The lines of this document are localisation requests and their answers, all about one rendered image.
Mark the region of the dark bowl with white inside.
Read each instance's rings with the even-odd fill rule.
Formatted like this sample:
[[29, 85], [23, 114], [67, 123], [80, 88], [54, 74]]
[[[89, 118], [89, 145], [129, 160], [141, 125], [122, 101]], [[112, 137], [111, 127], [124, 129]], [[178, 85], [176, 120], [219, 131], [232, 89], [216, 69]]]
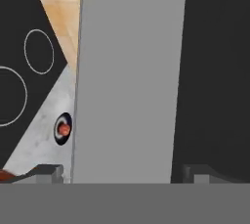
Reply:
[[[59, 127], [62, 124], [68, 124], [70, 126], [70, 132], [66, 136], [63, 136], [59, 133]], [[71, 115], [68, 112], [64, 112], [57, 118], [56, 123], [54, 125], [54, 138], [55, 138], [56, 143], [59, 146], [63, 146], [68, 141], [71, 131], [72, 131]]]

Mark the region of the reddish brown round thing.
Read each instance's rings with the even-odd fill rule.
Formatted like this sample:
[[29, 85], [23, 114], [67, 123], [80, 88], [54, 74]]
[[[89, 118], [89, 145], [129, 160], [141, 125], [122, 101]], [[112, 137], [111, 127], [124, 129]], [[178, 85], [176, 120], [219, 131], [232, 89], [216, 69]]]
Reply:
[[0, 169], [0, 183], [9, 182], [15, 180], [17, 176], [12, 172], [4, 169]]

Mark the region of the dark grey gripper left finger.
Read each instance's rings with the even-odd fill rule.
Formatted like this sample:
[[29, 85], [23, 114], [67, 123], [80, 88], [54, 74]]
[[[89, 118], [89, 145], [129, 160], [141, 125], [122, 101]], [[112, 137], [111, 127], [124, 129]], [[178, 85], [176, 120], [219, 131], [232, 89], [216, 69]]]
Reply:
[[61, 164], [39, 164], [24, 175], [12, 180], [13, 184], [62, 184]]

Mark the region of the black hob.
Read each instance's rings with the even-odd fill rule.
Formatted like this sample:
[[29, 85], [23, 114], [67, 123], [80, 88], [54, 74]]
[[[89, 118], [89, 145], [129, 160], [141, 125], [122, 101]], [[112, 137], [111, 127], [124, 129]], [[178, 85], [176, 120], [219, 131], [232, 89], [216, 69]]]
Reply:
[[0, 169], [66, 65], [41, 0], [0, 0]]

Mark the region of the black microwave door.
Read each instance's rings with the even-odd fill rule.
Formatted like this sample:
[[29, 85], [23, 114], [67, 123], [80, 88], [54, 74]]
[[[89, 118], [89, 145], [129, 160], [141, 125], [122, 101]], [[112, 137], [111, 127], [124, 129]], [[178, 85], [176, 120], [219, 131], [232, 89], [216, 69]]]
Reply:
[[171, 181], [191, 164], [250, 182], [250, 0], [186, 0]]

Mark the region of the orange-red peach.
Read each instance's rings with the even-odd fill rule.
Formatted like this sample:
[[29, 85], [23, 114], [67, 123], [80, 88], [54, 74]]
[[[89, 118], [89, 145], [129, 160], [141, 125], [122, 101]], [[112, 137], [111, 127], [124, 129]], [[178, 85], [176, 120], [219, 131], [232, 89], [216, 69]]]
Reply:
[[63, 136], [66, 136], [68, 135], [70, 132], [70, 126], [68, 124], [62, 124], [60, 127], [59, 127], [59, 133]]

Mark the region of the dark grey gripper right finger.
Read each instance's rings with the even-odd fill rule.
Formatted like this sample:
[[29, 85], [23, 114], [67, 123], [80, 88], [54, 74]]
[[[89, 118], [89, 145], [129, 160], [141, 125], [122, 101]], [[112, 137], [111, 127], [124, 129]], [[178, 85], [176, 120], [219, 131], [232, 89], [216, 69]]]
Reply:
[[190, 184], [236, 184], [242, 180], [222, 175], [205, 164], [185, 164], [183, 166], [183, 182]]

